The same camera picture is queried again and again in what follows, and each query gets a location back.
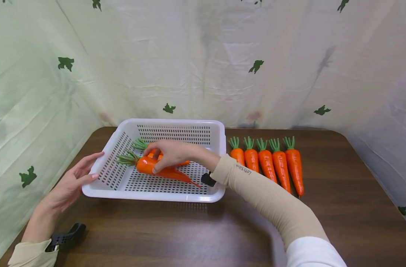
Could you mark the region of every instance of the wrist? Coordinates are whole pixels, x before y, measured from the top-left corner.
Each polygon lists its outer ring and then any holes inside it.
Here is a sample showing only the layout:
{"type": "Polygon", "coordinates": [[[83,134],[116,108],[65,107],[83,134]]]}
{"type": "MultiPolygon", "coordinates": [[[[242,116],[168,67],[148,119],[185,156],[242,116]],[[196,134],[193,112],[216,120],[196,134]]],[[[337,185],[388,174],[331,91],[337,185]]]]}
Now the wrist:
{"type": "Polygon", "coordinates": [[[189,159],[206,167],[209,171],[215,171],[220,156],[206,149],[205,147],[192,145],[189,149],[189,159]]]}
{"type": "Polygon", "coordinates": [[[42,200],[34,209],[34,212],[32,213],[32,217],[38,217],[38,218],[47,218],[47,219],[55,219],[57,220],[60,216],[61,212],[56,209],[52,208],[50,205],[46,205],[45,201],[42,200]]]}

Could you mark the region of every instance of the wooden table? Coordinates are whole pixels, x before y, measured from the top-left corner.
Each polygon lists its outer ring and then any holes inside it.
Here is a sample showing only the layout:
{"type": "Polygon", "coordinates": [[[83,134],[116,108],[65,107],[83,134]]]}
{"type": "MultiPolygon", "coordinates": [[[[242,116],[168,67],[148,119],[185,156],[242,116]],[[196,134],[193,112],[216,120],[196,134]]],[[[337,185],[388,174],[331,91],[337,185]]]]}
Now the wooden table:
{"type": "MultiPolygon", "coordinates": [[[[101,151],[114,131],[94,132],[71,166],[101,151]]],[[[226,135],[240,140],[294,135],[303,159],[301,200],[313,209],[347,265],[406,267],[406,222],[345,137],[330,131],[259,129],[227,129],[226,135]]],[[[82,196],[58,230],[68,231],[75,222],[87,225],[87,236],[61,252],[57,266],[284,266],[278,232],[230,189],[212,204],[82,196]]]]}

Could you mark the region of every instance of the beige arm sleeve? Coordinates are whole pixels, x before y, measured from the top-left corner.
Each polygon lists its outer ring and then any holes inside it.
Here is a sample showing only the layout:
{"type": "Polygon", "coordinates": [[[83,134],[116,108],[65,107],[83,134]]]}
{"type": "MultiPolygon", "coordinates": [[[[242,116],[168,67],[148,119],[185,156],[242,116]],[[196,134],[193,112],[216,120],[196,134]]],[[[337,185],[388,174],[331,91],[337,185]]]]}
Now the beige arm sleeve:
{"type": "Polygon", "coordinates": [[[57,258],[57,250],[45,252],[51,241],[49,239],[38,244],[17,244],[9,260],[9,267],[53,267],[57,258]]]}
{"type": "Polygon", "coordinates": [[[228,186],[254,206],[279,231],[285,250],[292,241],[306,236],[329,242],[313,211],[267,177],[224,155],[211,177],[228,186]]]}

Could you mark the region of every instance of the right hand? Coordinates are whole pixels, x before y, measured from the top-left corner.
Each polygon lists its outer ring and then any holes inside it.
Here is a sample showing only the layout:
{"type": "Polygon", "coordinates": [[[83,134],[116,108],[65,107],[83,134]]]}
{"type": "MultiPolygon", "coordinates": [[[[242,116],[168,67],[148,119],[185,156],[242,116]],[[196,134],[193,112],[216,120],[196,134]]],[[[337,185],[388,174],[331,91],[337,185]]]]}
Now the right hand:
{"type": "Polygon", "coordinates": [[[156,174],[163,168],[190,160],[193,155],[193,151],[198,148],[200,148],[200,146],[195,144],[173,140],[161,140],[148,145],[143,152],[143,155],[147,156],[153,149],[155,149],[155,153],[152,158],[157,159],[160,153],[163,152],[163,157],[158,161],[152,170],[152,172],[156,174]]]}

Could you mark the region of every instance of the green carrot top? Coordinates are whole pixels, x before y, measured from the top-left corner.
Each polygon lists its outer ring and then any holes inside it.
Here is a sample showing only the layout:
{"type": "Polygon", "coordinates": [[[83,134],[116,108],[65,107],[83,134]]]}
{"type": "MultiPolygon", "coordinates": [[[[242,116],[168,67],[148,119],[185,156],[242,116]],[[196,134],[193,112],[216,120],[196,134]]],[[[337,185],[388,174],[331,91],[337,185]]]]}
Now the green carrot top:
{"type": "Polygon", "coordinates": [[[250,136],[244,138],[244,145],[246,146],[246,149],[253,149],[253,144],[254,144],[254,139],[251,139],[250,136]]]}
{"type": "Polygon", "coordinates": [[[233,136],[233,138],[230,138],[229,142],[230,142],[230,145],[231,145],[232,149],[238,148],[238,146],[239,146],[238,137],[233,136]]]}
{"type": "Polygon", "coordinates": [[[285,137],[283,141],[287,149],[295,149],[295,136],[292,137],[292,140],[290,140],[290,137],[285,137]]]}
{"type": "Polygon", "coordinates": [[[273,152],[280,151],[280,140],[277,138],[277,141],[274,139],[270,140],[270,146],[273,152]]]}
{"type": "Polygon", "coordinates": [[[259,139],[256,140],[256,146],[258,147],[259,151],[265,151],[267,149],[267,144],[268,141],[264,141],[261,138],[261,141],[259,139]]]}
{"type": "Polygon", "coordinates": [[[117,163],[124,164],[127,166],[135,166],[139,160],[139,157],[136,156],[132,151],[125,150],[126,155],[117,155],[117,163]]]}
{"type": "Polygon", "coordinates": [[[141,138],[136,139],[132,142],[132,147],[144,151],[148,145],[141,138]]]}

